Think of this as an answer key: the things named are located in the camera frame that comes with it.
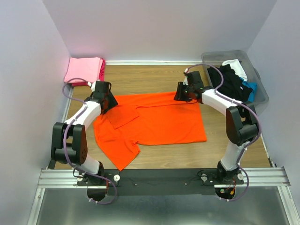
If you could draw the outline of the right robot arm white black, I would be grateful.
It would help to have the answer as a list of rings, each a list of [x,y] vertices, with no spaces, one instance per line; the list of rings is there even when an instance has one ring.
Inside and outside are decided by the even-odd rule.
[[[260,136],[260,125],[253,103],[242,103],[226,97],[217,90],[203,87],[203,83],[188,85],[179,82],[177,85],[176,101],[196,100],[208,105],[225,116],[226,135],[229,140],[225,155],[218,162],[216,180],[222,184],[229,182],[240,170],[240,161],[251,145]]]

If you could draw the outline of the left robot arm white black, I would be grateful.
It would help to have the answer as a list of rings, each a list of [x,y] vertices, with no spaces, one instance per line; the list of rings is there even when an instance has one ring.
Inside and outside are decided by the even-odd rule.
[[[117,105],[110,91],[93,92],[82,101],[81,109],[70,119],[55,123],[52,128],[51,160],[68,164],[78,172],[76,178],[88,184],[117,184],[113,176],[107,177],[103,164],[89,156],[86,138],[86,128],[92,121]]]

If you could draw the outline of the orange t shirt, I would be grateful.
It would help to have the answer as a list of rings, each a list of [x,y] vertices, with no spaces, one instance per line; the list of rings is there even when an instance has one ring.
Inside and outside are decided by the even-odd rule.
[[[118,170],[137,157],[139,145],[207,141],[197,101],[176,101],[174,96],[174,92],[119,95],[118,105],[94,120],[96,143]]]

